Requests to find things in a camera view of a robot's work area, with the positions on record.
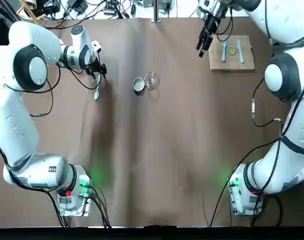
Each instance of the knife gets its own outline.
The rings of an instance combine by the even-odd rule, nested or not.
[[[241,60],[241,63],[244,64],[244,58],[243,58],[243,54],[242,54],[240,39],[237,40],[237,48],[238,48],[238,50],[239,50],[239,52],[240,52],[240,60]]]

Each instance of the table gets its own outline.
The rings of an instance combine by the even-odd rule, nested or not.
[[[83,26],[103,48],[108,68],[98,101],[67,70],[54,90],[54,108],[35,119],[39,151],[65,156],[83,165],[107,198],[114,226],[152,224],[205,226],[236,163],[253,147],[277,136],[278,126],[256,128],[251,122],[251,96],[270,59],[267,38],[247,17],[235,19],[233,34],[247,34],[255,53],[255,72],[211,72],[208,55],[195,50],[203,22],[196,18],[86,20]],[[54,33],[71,44],[70,29]],[[158,89],[136,96],[132,80],[154,71]],[[57,79],[49,66],[49,80]],[[86,75],[84,84],[91,84]],[[50,93],[25,94],[30,113],[45,112]],[[265,87],[257,92],[259,123],[284,117],[288,106]],[[246,162],[261,158],[267,148]],[[0,228],[58,226],[49,198],[4,183],[0,157]],[[283,225],[304,226],[304,183],[280,194]],[[257,225],[276,223],[278,209],[271,201]],[[248,226],[247,217],[233,217]],[[94,205],[90,216],[73,226],[98,226]],[[223,195],[214,226],[229,226],[227,194]]]

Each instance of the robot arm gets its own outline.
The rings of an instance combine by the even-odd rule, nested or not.
[[[269,90],[281,100],[291,103],[282,130],[283,133],[285,129],[287,131],[281,142],[275,142],[264,158],[236,168],[228,184],[233,212],[253,215],[253,212],[258,214],[261,211],[262,198],[258,198],[258,192],[270,178],[277,154],[277,164],[264,192],[278,193],[304,181],[304,100],[292,116],[298,98],[304,98],[304,0],[296,0],[295,5],[288,0],[221,0],[215,1],[211,9],[200,6],[205,19],[198,45],[198,49],[202,47],[200,56],[210,47],[211,35],[217,31],[227,6],[234,7],[234,4],[245,9],[268,35],[270,44],[273,39],[288,48],[269,61],[264,74]]]
[[[97,41],[90,40],[86,29],[80,25],[71,30],[73,45],[61,46],[60,62],[71,69],[83,69],[87,75],[96,78],[95,73],[105,75],[107,69],[99,62],[99,53],[102,46]]]
[[[62,156],[37,152],[39,134],[19,92],[44,86],[47,64],[58,63],[63,55],[60,40],[49,30],[22,21],[12,25],[9,39],[8,46],[0,46],[0,152],[5,161],[4,179],[31,189],[55,189],[61,215],[88,216],[90,199],[86,196],[90,190],[84,186],[90,185],[90,179],[86,171]]]

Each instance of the clear glass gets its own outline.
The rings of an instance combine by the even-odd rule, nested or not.
[[[154,72],[150,71],[145,75],[144,82],[148,89],[154,89],[158,84],[158,76]]]

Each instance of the black cable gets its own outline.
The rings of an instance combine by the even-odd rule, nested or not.
[[[231,8],[231,7],[230,7],[230,14],[231,14],[231,18],[230,18],[230,21],[229,21],[229,23],[228,23],[226,29],[225,29],[223,32],[221,32],[221,33],[218,33],[218,29],[217,29],[217,31],[216,31],[216,33],[215,33],[217,39],[218,39],[220,42],[224,42],[224,41],[228,40],[228,39],[230,38],[231,34],[232,34],[232,31],[233,31],[233,15],[232,15],[232,8]],[[219,36],[222,35],[222,34],[225,34],[225,33],[227,32],[227,30],[229,29],[230,26],[231,26],[230,32],[229,32],[228,36],[226,37],[226,39],[224,39],[224,40],[220,39]]]
[[[69,71],[71,71],[71,73],[74,75],[74,77],[76,78],[76,80],[84,87],[84,88],[86,88],[86,89],[88,89],[88,90],[94,90],[94,89],[96,89],[97,87],[98,87],[98,85],[100,84],[99,82],[97,83],[97,85],[95,86],[95,87],[88,87],[88,86],[86,86],[86,85],[84,85],[80,80],[79,80],[79,78],[73,73],[73,71],[72,71],[72,69],[71,68],[67,68]]]
[[[292,123],[292,120],[293,120],[293,118],[294,118],[294,115],[295,115],[295,113],[296,113],[296,111],[297,111],[297,108],[298,108],[300,102],[301,102],[302,99],[303,99],[303,96],[304,96],[304,88],[303,88],[303,91],[302,91],[301,95],[298,97],[298,100],[297,100],[297,102],[296,102],[296,104],[295,104],[295,107],[294,107],[294,109],[293,109],[293,112],[292,112],[292,114],[291,114],[291,117],[290,117],[290,119],[289,119],[289,121],[288,121],[288,124],[287,124],[287,126],[286,126],[284,132],[282,133],[282,135],[285,135],[286,132],[287,132],[287,130],[288,130],[288,128],[290,127],[290,125],[291,125],[291,123]]]
[[[261,124],[261,125],[259,125],[255,122],[255,94],[256,94],[257,89],[260,87],[260,85],[262,84],[263,81],[264,81],[264,78],[262,78],[261,81],[258,83],[258,85],[254,89],[254,92],[253,92],[253,95],[252,95],[252,122],[258,128],[265,127],[265,126],[267,126],[267,125],[269,125],[273,122],[279,122],[281,124],[281,129],[282,129],[282,127],[283,127],[282,126],[282,121],[281,121],[281,119],[278,119],[278,118],[274,118],[274,119],[268,121],[267,123],[264,123],[264,124]]]
[[[270,35],[270,32],[267,27],[267,0],[265,0],[264,14],[265,14],[265,27],[266,27],[267,36],[268,36],[268,39],[271,39],[271,35]]]
[[[51,113],[51,111],[52,111],[52,109],[53,109],[53,105],[54,105],[53,89],[52,89],[51,84],[50,84],[50,82],[48,81],[48,79],[46,79],[46,81],[47,81],[48,86],[50,87],[51,95],[52,95],[52,105],[51,105],[51,108],[49,109],[48,112],[41,112],[41,113],[38,113],[38,114],[36,114],[36,115],[30,114],[31,117],[38,118],[38,117],[47,116],[47,115],[49,115],[49,114]]]
[[[278,204],[279,215],[278,215],[278,220],[277,220],[277,223],[276,223],[275,226],[279,227],[282,223],[282,220],[283,220],[283,205],[281,203],[281,200],[276,195],[270,195],[269,197],[275,199],[276,203]]]
[[[4,152],[2,151],[1,148],[0,148],[0,154],[3,157],[4,162],[6,163],[7,162],[7,157],[6,157],[6,155],[4,154]],[[61,227],[64,228],[64,229],[70,228],[70,226],[66,223],[65,217],[60,215],[59,210],[58,210],[58,208],[56,206],[55,200],[54,200],[53,196],[50,194],[50,191],[46,191],[46,190],[41,189],[41,188],[30,188],[28,186],[25,186],[19,180],[19,178],[16,175],[14,175],[11,171],[8,171],[8,172],[10,174],[11,179],[13,180],[13,182],[17,186],[19,186],[19,187],[21,187],[21,188],[23,188],[25,190],[30,190],[30,191],[35,191],[35,192],[42,192],[42,193],[45,193],[46,195],[48,195],[50,197],[52,203],[53,203],[53,206],[54,206],[54,209],[55,209],[55,212],[56,212],[56,215],[57,215],[57,218],[59,220],[59,223],[60,223]]]
[[[231,225],[231,228],[232,228],[233,227],[233,222],[232,222],[232,209],[231,209],[230,194],[227,197],[228,197],[228,205],[229,205],[229,211],[230,211],[230,225]]]
[[[268,26],[267,26],[267,0],[265,0],[265,6],[264,6],[264,14],[265,14],[265,27],[266,27],[266,33],[267,33],[267,37],[268,37],[268,41],[269,41],[269,45],[270,45],[270,50],[272,52],[272,57],[274,56],[274,52],[272,49],[272,39],[271,39],[271,35],[270,35],[270,31],[268,30]]]
[[[101,205],[103,205],[103,209],[104,209],[104,212],[105,212],[106,220],[109,222],[109,218],[108,218],[108,214],[107,214],[107,203],[106,203],[106,199],[105,199],[105,196],[104,196],[104,194],[103,194],[103,191],[102,191],[100,188],[98,188],[99,191],[100,191],[100,193],[101,193],[101,195],[102,195],[102,197],[103,197],[103,199],[104,199],[104,202],[101,200],[101,198],[100,198],[100,196],[98,195],[96,189],[95,189],[93,186],[90,186],[90,188],[95,192],[95,194],[96,194],[96,196],[97,196],[97,199],[98,199],[99,203],[100,203]]]
[[[197,11],[197,9],[198,9],[198,5],[199,5],[199,1],[198,1],[198,3],[197,3],[197,7],[196,7],[196,9],[194,10],[194,12],[189,16],[189,18],[190,17],[192,17],[192,15]]]
[[[54,86],[52,88],[49,88],[45,91],[27,91],[27,90],[16,90],[13,89],[12,87],[6,85],[6,87],[8,87],[9,89],[16,91],[16,92],[22,92],[22,93],[29,93],[29,94],[45,94],[48,93],[50,91],[52,91],[54,88],[56,88],[56,86],[58,85],[58,83],[60,82],[61,79],[61,66],[59,64],[56,64],[56,66],[58,67],[58,79],[57,82],[54,84]]]
[[[234,172],[236,171],[236,169],[241,165],[241,163],[242,163],[242,162],[243,162],[243,161],[244,161],[252,152],[254,152],[254,151],[257,150],[257,149],[266,147],[266,146],[268,146],[268,145],[270,145],[270,144],[273,144],[273,143],[275,143],[277,140],[278,140],[278,138],[275,139],[275,140],[273,140],[273,141],[270,141],[270,142],[268,142],[268,143],[266,143],[266,144],[263,144],[263,145],[260,145],[260,146],[257,146],[257,147],[255,147],[255,148],[253,148],[253,149],[252,149],[251,151],[249,151],[249,152],[245,155],[245,157],[243,157],[242,160],[236,165],[235,169],[233,170],[233,172],[231,173],[230,177],[229,177],[228,180],[226,181],[226,183],[225,183],[225,185],[224,185],[224,187],[223,187],[223,189],[222,189],[222,192],[221,192],[221,194],[220,194],[220,196],[219,196],[219,198],[218,198],[218,201],[217,201],[216,206],[215,206],[214,214],[213,214],[213,217],[212,217],[212,220],[211,220],[211,223],[210,223],[209,227],[211,227],[212,224],[213,224],[213,220],[214,220],[214,217],[215,217],[217,208],[218,208],[218,204],[219,204],[219,202],[220,202],[220,200],[221,200],[221,197],[222,197],[222,195],[223,195],[223,193],[224,193],[224,190],[225,190],[226,186],[228,185],[228,182],[230,181],[230,179],[231,179],[231,177],[233,176],[233,174],[234,174]]]
[[[101,205],[97,202],[97,200],[94,198],[94,197],[92,197],[92,196],[90,196],[90,199],[95,203],[95,205],[98,207],[98,209],[99,209],[99,211],[100,211],[100,213],[101,213],[101,216],[102,216],[102,221],[103,221],[103,224],[105,223],[106,224],[106,226],[108,227],[108,228],[112,228],[112,226],[110,225],[110,223],[107,221],[107,219],[105,218],[105,215],[104,215],[104,213],[103,213],[103,210],[102,210],[102,207],[101,207]]]
[[[280,151],[280,145],[281,145],[281,139],[279,138],[278,139],[278,144],[277,144],[277,150],[276,150],[276,155],[275,155],[275,160],[274,160],[274,163],[273,163],[273,167],[272,167],[272,171],[271,171],[271,174],[269,176],[269,178],[267,179],[265,185],[262,187],[262,189],[260,190],[257,198],[256,198],[256,202],[255,202],[255,206],[254,206],[254,210],[253,210],[253,217],[252,217],[252,224],[251,224],[251,227],[254,227],[254,224],[255,224],[255,211],[256,211],[256,207],[257,207],[257,204],[258,204],[258,201],[260,199],[260,197],[262,196],[266,186],[270,183],[271,179],[272,179],[272,176],[274,174],[274,171],[275,171],[275,168],[276,168],[276,164],[277,164],[277,160],[278,160],[278,155],[279,155],[279,151]]]
[[[206,217],[206,214],[205,214],[204,193],[203,192],[202,192],[202,207],[203,207],[203,215],[204,215],[204,218],[205,218],[206,226],[208,227],[208,220],[207,220],[207,217]]]

